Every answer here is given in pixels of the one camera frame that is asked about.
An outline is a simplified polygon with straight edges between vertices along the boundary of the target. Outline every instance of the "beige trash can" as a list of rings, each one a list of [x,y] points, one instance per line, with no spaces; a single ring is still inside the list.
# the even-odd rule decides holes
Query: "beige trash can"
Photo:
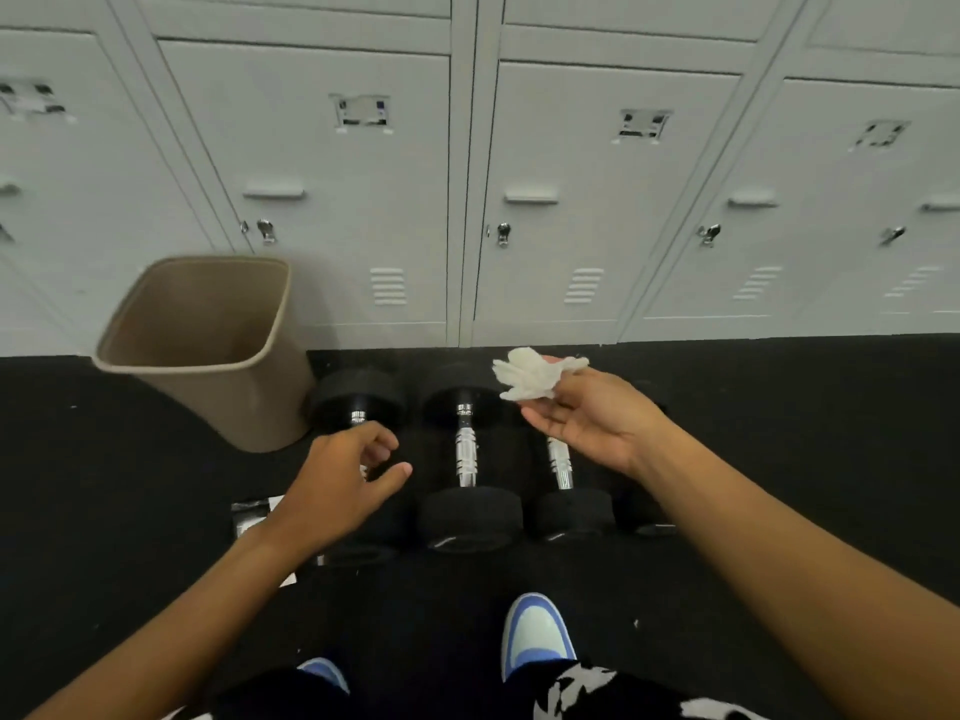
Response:
[[[314,385],[285,322],[290,265],[267,257],[175,257],[134,283],[93,363],[192,410],[234,447],[269,452],[306,434]]]

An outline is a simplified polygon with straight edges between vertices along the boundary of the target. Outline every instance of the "floor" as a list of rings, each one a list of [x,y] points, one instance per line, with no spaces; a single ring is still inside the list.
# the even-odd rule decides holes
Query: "floor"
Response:
[[[429,368],[506,349],[318,352],[318,373],[379,365],[413,390]],[[550,349],[653,379],[674,419],[845,541],[960,602],[960,338],[806,338]],[[306,453],[227,446],[138,381],[72,358],[0,361],[4,517],[0,720],[21,717],[186,589],[232,540],[230,503],[276,495]],[[419,496],[452,484],[452,440],[411,415],[401,457]],[[543,441],[480,431],[481,480],[524,500],[550,490]],[[578,484],[617,475],[575,462]],[[504,614],[550,595],[595,664],[770,718],[838,715],[681,538],[529,542],[483,556],[416,551],[319,570],[276,594],[204,692],[318,654],[384,716],[499,712]]]

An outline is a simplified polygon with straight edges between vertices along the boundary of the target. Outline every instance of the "forearm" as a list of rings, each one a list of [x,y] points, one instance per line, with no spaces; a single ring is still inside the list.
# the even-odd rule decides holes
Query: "forearm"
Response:
[[[261,526],[28,720],[159,720],[186,702],[298,563]]]
[[[673,424],[638,479],[851,717],[955,717],[960,609],[815,526]]]

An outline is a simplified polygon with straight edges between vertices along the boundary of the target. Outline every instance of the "person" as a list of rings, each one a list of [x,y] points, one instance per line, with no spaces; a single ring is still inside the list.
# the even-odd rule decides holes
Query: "person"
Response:
[[[841,712],[862,720],[960,717],[960,608],[818,528],[673,423],[618,376],[565,373],[524,419],[641,483]],[[284,499],[173,604],[30,714],[30,720],[158,720],[200,682],[288,573],[359,526],[413,467],[366,482],[398,440],[368,422],[318,437]],[[517,716],[759,718],[577,660],[555,605],[526,594],[500,657]],[[214,718],[351,717],[322,657],[255,677]]]

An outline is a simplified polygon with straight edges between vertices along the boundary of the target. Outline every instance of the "hand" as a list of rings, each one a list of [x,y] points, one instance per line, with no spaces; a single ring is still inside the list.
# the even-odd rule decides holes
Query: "hand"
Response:
[[[619,376],[595,368],[565,372],[554,393],[519,402],[523,419],[595,463],[640,479],[642,450],[671,423],[660,408]]]
[[[260,524],[264,534],[299,564],[356,530],[413,472],[410,462],[400,462],[368,483],[360,466],[373,470],[399,446],[394,433],[375,421],[318,436],[294,483]]]

